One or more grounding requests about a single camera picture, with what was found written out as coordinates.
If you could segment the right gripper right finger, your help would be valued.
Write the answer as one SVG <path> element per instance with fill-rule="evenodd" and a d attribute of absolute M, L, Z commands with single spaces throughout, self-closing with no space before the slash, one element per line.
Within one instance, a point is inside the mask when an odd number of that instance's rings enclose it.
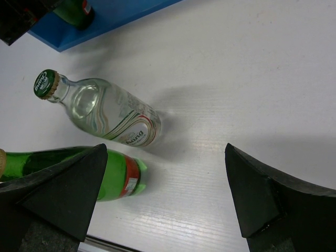
<path fill-rule="evenodd" d="M 335 251 L 335 190 L 260 162 L 231 144 L 225 165 L 250 251 Z"/>

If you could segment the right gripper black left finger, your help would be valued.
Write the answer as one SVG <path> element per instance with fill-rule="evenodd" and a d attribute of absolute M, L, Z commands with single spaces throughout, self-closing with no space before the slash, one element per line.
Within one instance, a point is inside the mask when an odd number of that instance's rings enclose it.
<path fill-rule="evenodd" d="M 85 240 L 108 154 L 105 144 L 1 183 L 1 251 L 77 251 Z"/>

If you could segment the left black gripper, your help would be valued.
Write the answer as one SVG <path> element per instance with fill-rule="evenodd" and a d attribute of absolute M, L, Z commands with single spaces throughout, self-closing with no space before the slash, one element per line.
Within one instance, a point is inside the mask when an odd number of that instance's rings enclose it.
<path fill-rule="evenodd" d="M 1 41 L 12 45 L 61 3 L 59 0 L 1 0 Z"/>

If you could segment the green glass bottle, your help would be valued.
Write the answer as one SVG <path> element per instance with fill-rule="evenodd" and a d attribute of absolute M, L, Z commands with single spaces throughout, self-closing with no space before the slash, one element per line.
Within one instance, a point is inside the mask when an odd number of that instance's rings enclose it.
<path fill-rule="evenodd" d="M 20 153 L 1 150 L 1 182 L 38 172 L 87 149 L 88 146 L 76 146 Z M 143 161 L 109 149 L 107 154 L 106 170 L 97 201 L 114 201 L 142 192 L 146 187 L 142 174 L 147 171 Z"/>
<path fill-rule="evenodd" d="M 66 23 L 78 30 L 85 30 L 93 22 L 95 12 L 88 1 L 66 0 L 53 10 Z"/>

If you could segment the green glass bottle front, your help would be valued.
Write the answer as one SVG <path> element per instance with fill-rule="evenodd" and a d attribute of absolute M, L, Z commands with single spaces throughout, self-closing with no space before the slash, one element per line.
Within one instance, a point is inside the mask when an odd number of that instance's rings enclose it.
<path fill-rule="evenodd" d="M 38 172 L 87 149 L 88 146 L 76 146 L 20 153 L 1 150 L 1 182 Z M 114 201 L 142 192 L 146 187 L 142 174 L 147 171 L 143 161 L 109 149 L 107 154 L 106 170 L 97 201 Z"/>

